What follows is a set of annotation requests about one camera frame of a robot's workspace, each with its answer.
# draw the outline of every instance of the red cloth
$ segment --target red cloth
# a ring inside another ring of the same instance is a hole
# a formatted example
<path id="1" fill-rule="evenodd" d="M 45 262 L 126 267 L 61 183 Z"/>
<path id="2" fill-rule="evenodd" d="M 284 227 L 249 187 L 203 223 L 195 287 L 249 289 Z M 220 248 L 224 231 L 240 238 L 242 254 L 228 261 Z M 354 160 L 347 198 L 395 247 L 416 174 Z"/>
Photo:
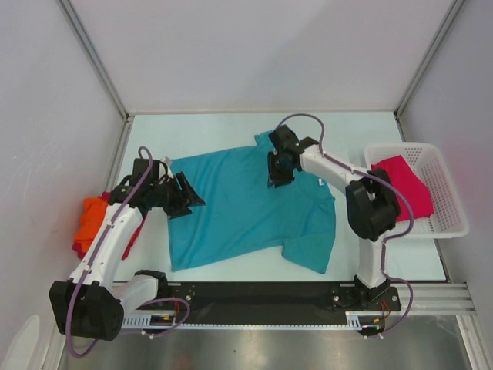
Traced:
<path id="1" fill-rule="evenodd" d="M 100 200 L 104 200 L 105 202 L 108 202 L 109 192 L 105 191 L 98 198 Z M 142 230 L 142 226 L 144 225 L 144 221 L 146 221 L 146 217 L 144 217 L 144 219 L 142 220 L 142 223 L 140 224 L 140 226 L 137 228 L 137 230 L 133 233 L 132 237 L 130 238 L 129 245 L 126 246 L 125 252 L 123 253 L 123 256 L 122 256 L 122 260 L 125 260 L 129 256 L 130 249 L 132 248 L 132 246 L 136 242 L 136 239 L 139 236 L 140 231 Z M 75 241 L 74 244 L 72 245 L 72 249 L 77 252 L 77 257 L 79 258 L 79 260 L 82 260 L 84 258 L 84 256 L 86 255 L 86 251 L 84 251 L 85 248 L 82 246 L 80 241 Z"/>
<path id="2" fill-rule="evenodd" d="M 372 170 L 377 168 L 387 171 L 392 185 L 404 195 L 411 205 L 414 218 L 430 217 L 434 213 L 430 190 L 413 173 L 403 156 L 394 156 L 371 165 Z M 397 197 L 397 201 L 401 208 L 401 215 L 397 221 L 409 220 L 409 212 L 401 198 Z"/>

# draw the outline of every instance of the teal fabric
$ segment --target teal fabric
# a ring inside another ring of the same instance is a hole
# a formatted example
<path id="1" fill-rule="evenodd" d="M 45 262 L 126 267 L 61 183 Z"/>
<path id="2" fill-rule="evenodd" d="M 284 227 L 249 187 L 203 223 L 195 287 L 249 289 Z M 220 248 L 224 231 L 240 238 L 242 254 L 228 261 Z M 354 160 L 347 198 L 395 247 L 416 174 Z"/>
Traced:
<path id="1" fill-rule="evenodd" d="M 267 187 L 268 133 L 257 145 L 174 160 L 206 201 L 169 220 L 173 271 L 283 245 L 289 261 L 325 273 L 335 238 L 334 198 L 327 184 L 295 171 L 292 184 Z"/>

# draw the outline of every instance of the white wall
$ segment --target white wall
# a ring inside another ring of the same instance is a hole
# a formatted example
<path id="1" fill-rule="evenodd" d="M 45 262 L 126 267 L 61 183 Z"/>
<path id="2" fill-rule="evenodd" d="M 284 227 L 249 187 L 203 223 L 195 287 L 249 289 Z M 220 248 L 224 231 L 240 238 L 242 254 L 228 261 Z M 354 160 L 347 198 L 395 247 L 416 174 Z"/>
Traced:
<path id="1" fill-rule="evenodd" d="M 394 110 L 452 0 L 72 0 L 130 112 Z"/>
<path id="2" fill-rule="evenodd" d="M 455 178 L 471 232 L 441 242 L 456 281 L 467 281 L 493 348 L 493 2 L 466 4 L 404 112 L 407 140 L 433 143 Z"/>
<path id="3" fill-rule="evenodd" d="M 0 34 L 0 363 L 38 315 L 35 366 L 49 288 L 75 266 L 82 199 L 102 190 L 122 123 L 55 0 L 2 2 Z"/>

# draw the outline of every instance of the folded orange cloth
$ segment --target folded orange cloth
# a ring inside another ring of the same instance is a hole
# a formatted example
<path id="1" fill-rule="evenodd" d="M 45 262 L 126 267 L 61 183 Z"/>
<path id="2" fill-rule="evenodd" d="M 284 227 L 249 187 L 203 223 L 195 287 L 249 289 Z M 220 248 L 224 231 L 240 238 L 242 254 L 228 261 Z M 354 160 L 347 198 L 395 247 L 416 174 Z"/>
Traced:
<path id="1" fill-rule="evenodd" d="M 105 219 L 106 203 L 101 198 L 85 198 L 84 214 L 79 219 L 80 228 L 74 241 L 79 243 L 82 252 L 87 252 Z"/>

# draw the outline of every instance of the white table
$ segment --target white table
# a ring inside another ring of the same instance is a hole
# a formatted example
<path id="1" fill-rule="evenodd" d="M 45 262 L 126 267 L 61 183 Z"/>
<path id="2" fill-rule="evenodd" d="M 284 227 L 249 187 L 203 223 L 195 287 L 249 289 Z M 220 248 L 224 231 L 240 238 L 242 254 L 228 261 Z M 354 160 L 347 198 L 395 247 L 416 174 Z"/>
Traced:
<path id="1" fill-rule="evenodd" d="M 132 172 L 139 146 L 147 146 L 156 159 L 182 158 L 217 150 L 255 145 L 253 136 L 273 129 L 288 113 L 234 113 L 136 116 L 119 171 L 120 181 Z M 357 165 L 366 166 L 364 148 L 370 143 L 400 142 L 390 112 L 315 113 L 325 123 L 324 149 Z M 318 140 L 320 127 L 308 118 L 290 120 L 299 138 Z M 166 272 L 171 281 L 346 281 L 357 273 L 358 240 L 347 222 L 343 194 L 336 198 L 337 229 L 326 274 L 318 274 L 284 260 L 281 247 L 267 248 L 226 261 L 178 272 L 171 271 L 166 215 L 149 213 L 129 257 L 116 272 L 117 281 L 129 280 L 136 271 Z M 433 240 L 393 240 L 388 245 L 387 269 L 391 276 L 408 280 L 445 279 Z"/>

